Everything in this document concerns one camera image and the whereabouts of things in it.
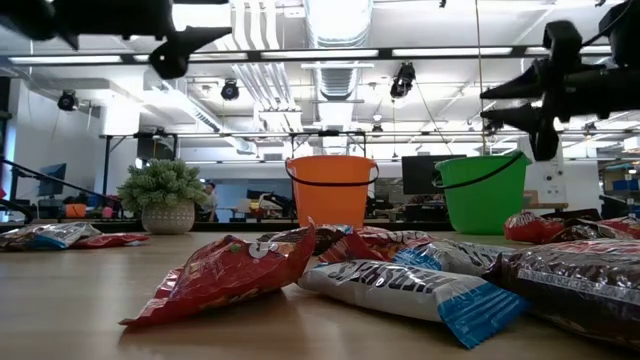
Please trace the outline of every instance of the monitor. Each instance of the monitor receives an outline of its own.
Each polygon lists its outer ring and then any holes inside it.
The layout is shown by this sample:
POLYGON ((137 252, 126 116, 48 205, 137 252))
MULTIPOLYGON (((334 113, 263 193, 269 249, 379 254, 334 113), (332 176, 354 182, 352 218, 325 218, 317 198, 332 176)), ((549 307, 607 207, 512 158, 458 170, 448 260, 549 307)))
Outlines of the monitor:
POLYGON ((440 194, 443 191, 433 186, 437 176, 436 163, 463 158, 466 155, 403 156, 402 183, 405 195, 440 194))
MULTIPOLYGON (((40 172, 53 178, 64 180, 67 172, 67 164, 58 164, 43 167, 40 172)), ((40 180, 38 187, 38 196, 60 195, 63 192, 64 185, 47 179, 40 180)))

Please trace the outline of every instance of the security camera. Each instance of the security camera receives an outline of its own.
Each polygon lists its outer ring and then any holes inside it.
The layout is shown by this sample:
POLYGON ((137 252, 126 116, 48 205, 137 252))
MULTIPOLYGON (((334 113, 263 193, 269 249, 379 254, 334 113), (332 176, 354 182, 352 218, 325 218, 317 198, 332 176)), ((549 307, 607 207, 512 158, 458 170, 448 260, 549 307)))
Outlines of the security camera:
POLYGON ((58 109, 62 111, 78 110, 78 98, 75 90, 63 90, 62 96, 58 99, 58 109))
POLYGON ((413 68, 413 64, 410 62, 403 63, 398 74, 393 78, 390 91, 391 97, 393 99, 399 99, 407 96, 411 88, 413 88, 413 81, 415 79, 416 70, 413 68))
POLYGON ((223 99, 227 101, 233 101, 240 96, 240 90, 238 90, 238 85, 236 85, 235 79, 225 80, 224 86, 222 87, 222 91, 220 95, 223 99))

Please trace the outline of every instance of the person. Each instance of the person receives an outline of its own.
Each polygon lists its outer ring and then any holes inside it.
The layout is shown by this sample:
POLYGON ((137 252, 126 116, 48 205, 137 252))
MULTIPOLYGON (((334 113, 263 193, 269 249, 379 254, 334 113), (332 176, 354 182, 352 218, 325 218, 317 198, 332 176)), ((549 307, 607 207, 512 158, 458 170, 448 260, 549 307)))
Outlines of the person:
POLYGON ((207 222, 218 222, 218 215, 216 215, 216 208, 218 207, 216 184, 207 183, 204 192, 207 194, 207 201, 202 205, 202 219, 207 222))

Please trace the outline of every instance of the plastic bucket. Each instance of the plastic bucket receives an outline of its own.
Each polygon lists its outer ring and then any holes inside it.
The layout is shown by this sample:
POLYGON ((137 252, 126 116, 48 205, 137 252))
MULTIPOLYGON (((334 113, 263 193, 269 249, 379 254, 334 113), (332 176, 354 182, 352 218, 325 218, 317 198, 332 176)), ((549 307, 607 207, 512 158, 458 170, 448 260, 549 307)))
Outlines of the plastic bucket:
POLYGON ((308 156, 286 162, 293 180, 298 222, 345 224, 361 227, 367 205, 367 190, 380 175, 378 165, 357 156, 308 156), (370 179, 371 169, 378 173, 370 179))
POLYGON ((462 234, 503 234, 507 218, 522 210, 530 163, 522 152, 437 163, 453 228, 462 234))

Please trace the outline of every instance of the snack bag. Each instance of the snack bag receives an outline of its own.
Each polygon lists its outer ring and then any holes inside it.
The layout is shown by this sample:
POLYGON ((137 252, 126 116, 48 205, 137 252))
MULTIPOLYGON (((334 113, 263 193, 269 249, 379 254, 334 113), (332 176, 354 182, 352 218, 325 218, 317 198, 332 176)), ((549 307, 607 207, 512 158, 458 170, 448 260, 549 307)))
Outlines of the snack bag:
POLYGON ((507 240, 547 244, 564 225, 562 220, 544 219, 525 211, 508 218, 503 228, 507 240))
POLYGON ((435 240, 424 231, 385 231, 360 234, 372 251, 379 253, 385 261, 391 261, 398 251, 409 245, 429 243, 435 240))
MULTIPOLYGON (((320 255, 329 250, 331 245, 340 240, 344 235, 353 232, 353 227, 348 225, 320 225, 316 227, 316 247, 313 255, 320 255)), ((261 236, 258 242, 291 242, 296 243, 305 236, 307 228, 299 228, 280 233, 270 233, 261 236)))
POLYGON ((501 246, 436 240, 400 250, 393 258, 393 263, 480 276, 493 264, 498 254, 511 251, 513 249, 501 246))
POLYGON ((589 239, 633 239, 633 236, 602 223, 589 220, 567 220, 565 229, 551 238, 552 243, 589 239))
POLYGON ((500 254, 483 276, 567 330, 640 350, 640 242, 587 240, 500 254))
POLYGON ((172 270, 135 319, 121 325, 146 326, 175 321, 278 290, 296 281, 315 245, 315 226, 298 243, 249 243, 228 235, 191 255, 172 270))
POLYGON ((5 251, 64 250, 81 238, 99 234, 84 222, 33 225, 3 234, 0 245, 5 251))
POLYGON ((370 260, 320 265, 298 285, 367 309, 444 323, 469 349, 527 307, 521 297, 476 276, 370 260))
POLYGON ((149 240, 148 236, 135 234, 101 234, 80 239, 69 246, 70 249, 103 249, 135 245, 149 240))
POLYGON ((634 239, 640 239, 640 221, 632 217, 623 217, 617 219, 602 220, 599 224, 614 228, 616 230, 625 232, 634 239))
POLYGON ((346 234, 327 251, 318 256, 323 263, 336 263, 352 259, 380 260, 386 259, 377 251, 369 248, 358 234, 346 234))

